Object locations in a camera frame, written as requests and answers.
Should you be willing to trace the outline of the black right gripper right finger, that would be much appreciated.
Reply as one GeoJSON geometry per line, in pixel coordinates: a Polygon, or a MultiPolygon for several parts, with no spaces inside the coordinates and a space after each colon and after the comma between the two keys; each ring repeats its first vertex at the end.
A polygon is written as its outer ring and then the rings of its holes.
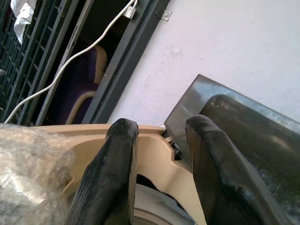
{"type": "Polygon", "coordinates": [[[185,125],[193,178],[209,225],[277,225],[278,211],[256,169],[203,115],[185,125]]]}

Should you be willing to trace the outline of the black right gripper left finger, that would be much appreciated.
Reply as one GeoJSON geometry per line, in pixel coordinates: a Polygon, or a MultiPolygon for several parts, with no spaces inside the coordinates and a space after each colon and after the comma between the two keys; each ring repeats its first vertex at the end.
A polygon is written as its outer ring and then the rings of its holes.
{"type": "Polygon", "coordinates": [[[131,225],[134,217],[139,127],[121,118],[87,166],[65,224],[131,225]]]}

